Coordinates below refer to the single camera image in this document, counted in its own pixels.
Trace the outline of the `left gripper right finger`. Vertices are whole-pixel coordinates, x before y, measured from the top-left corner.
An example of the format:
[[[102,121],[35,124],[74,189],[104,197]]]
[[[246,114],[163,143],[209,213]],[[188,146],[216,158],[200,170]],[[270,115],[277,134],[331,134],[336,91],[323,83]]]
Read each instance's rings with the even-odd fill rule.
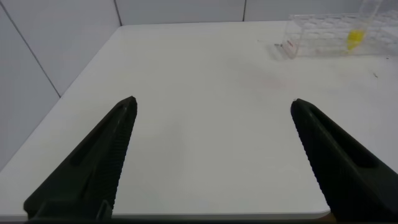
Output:
[[[290,113],[335,218],[397,221],[397,173],[315,105],[296,99]]]

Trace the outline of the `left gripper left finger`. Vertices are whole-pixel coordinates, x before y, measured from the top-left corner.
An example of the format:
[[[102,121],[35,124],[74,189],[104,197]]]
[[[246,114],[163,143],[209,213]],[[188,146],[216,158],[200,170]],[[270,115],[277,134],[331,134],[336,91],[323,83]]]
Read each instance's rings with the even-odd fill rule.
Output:
[[[26,199],[30,220],[106,220],[137,116],[137,101],[118,102]]]

